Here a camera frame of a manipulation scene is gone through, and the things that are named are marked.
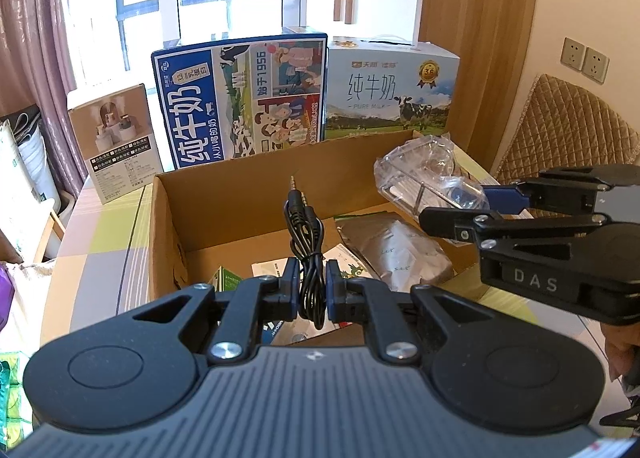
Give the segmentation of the person's right hand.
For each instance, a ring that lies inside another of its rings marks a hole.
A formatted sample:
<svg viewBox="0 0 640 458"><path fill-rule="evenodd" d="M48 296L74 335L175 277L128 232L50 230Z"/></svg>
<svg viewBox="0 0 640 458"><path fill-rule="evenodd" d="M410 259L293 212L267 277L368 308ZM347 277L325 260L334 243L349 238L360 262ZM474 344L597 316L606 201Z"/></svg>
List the person's right hand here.
<svg viewBox="0 0 640 458"><path fill-rule="evenodd" d="M608 377L611 380L622 379L625 386L630 386L628 374L634 365L634 348L640 341L640 325L613 326L602 323L600 327L605 340Z"/></svg>

